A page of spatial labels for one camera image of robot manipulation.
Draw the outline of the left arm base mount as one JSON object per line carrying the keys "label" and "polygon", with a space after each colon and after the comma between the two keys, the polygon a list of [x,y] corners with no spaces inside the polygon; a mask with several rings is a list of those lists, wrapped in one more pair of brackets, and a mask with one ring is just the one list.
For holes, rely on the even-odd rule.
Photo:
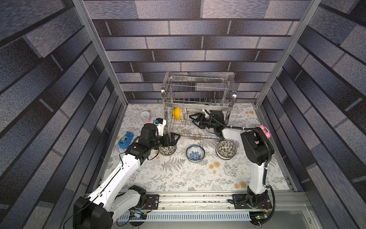
{"label": "left arm base mount", "polygon": [[141,211],[157,210],[159,208],[159,198],[160,195],[158,194],[148,194],[145,203],[141,206],[138,205],[136,209]]}

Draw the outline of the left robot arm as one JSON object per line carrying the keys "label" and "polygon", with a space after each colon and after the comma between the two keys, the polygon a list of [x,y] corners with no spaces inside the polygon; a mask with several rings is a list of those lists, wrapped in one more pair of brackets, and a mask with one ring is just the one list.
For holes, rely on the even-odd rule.
{"label": "left robot arm", "polygon": [[122,153],[120,163],[108,178],[88,197],[80,197],[74,203],[72,228],[110,229],[124,213],[145,204],[146,190],[141,187],[132,186],[123,195],[119,192],[152,150],[177,145],[180,134],[165,134],[164,129],[165,124],[159,120],[144,124],[140,136]]}

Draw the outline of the brown patterned bowl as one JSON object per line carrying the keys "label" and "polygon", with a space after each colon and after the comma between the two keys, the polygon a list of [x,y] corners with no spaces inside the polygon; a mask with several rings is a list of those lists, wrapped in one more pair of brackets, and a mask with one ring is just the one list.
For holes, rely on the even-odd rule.
{"label": "brown patterned bowl", "polygon": [[181,117],[181,120],[187,120],[188,115],[187,115],[186,108],[180,108],[180,117]]}

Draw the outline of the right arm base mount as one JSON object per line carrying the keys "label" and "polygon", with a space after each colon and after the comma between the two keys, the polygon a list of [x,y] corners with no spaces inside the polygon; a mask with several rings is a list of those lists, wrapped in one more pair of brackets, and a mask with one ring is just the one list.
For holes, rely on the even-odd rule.
{"label": "right arm base mount", "polygon": [[249,194],[233,194],[232,200],[228,200],[234,205],[235,209],[253,209],[253,210],[268,210],[272,209],[272,202],[267,193],[260,195]]}

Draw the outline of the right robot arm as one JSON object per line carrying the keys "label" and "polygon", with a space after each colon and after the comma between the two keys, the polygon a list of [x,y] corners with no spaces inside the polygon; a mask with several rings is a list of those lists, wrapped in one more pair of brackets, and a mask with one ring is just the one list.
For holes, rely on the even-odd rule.
{"label": "right robot arm", "polygon": [[241,142],[245,155],[251,164],[251,180],[247,187],[247,196],[243,200],[252,208],[259,203],[268,202],[268,190],[273,188],[266,184],[268,164],[274,154],[269,142],[271,134],[264,126],[244,128],[222,123],[221,111],[207,111],[189,115],[192,123],[199,129],[213,129],[214,134],[222,141],[216,147],[216,154],[223,160],[230,160],[237,153],[234,141]]}

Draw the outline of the yellow bowl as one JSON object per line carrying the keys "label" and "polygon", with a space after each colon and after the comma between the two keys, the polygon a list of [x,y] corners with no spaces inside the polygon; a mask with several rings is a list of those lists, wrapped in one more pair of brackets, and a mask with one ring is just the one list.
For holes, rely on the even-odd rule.
{"label": "yellow bowl", "polygon": [[182,118],[182,116],[181,116],[181,109],[179,107],[175,107],[173,109],[173,116],[175,117],[175,119],[181,120],[181,118]]}

